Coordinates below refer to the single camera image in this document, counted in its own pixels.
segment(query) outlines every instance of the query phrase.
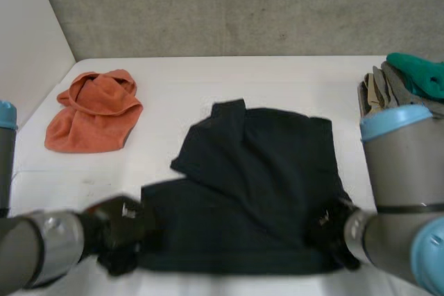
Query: green cloth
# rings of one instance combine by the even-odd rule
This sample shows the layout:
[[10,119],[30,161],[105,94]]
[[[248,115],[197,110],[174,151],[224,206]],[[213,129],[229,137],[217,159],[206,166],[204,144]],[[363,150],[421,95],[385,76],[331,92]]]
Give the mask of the green cloth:
[[444,98],[444,64],[407,55],[390,53],[387,62],[404,74],[405,87],[417,96]]

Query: white table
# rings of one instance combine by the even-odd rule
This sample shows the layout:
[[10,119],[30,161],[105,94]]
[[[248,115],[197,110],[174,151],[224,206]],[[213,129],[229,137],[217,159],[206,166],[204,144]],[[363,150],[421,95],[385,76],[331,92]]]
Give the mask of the white table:
[[[193,123],[212,103],[244,98],[247,107],[273,107],[333,121],[339,173],[355,204],[373,209],[359,134],[357,85],[384,57],[123,58],[83,60],[47,96],[19,131],[12,213],[83,209],[93,202],[177,177],[169,162]],[[62,108],[56,96],[85,71],[126,69],[138,84],[144,111],[124,149],[70,155],[44,147],[46,127]],[[36,295],[422,295],[397,279],[364,268],[311,277],[208,277],[138,270],[110,279],[94,260]]]

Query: black t-shirt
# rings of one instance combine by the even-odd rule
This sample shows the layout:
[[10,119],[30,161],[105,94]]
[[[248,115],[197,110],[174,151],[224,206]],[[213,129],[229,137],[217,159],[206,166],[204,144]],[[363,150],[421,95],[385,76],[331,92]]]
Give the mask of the black t-shirt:
[[151,270],[305,275],[338,268],[305,242],[307,214],[348,198],[332,123],[293,112],[215,104],[193,125],[172,169],[186,178],[145,186],[161,232],[139,265]]

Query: orange cloth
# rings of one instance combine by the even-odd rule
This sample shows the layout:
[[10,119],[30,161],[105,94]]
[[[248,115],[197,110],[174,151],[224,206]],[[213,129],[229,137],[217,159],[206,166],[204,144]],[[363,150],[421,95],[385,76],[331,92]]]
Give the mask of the orange cloth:
[[62,153],[101,153],[123,148],[143,110],[136,82],[123,70],[79,75],[57,96],[66,108],[46,129],[44,145]]

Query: white wall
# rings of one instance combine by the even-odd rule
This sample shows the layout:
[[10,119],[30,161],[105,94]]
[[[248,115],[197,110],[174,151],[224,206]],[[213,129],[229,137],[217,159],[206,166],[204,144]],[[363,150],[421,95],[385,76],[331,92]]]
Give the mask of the white wall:
[[48,0],[0,0],[0,99],[22,126],[74,65]]

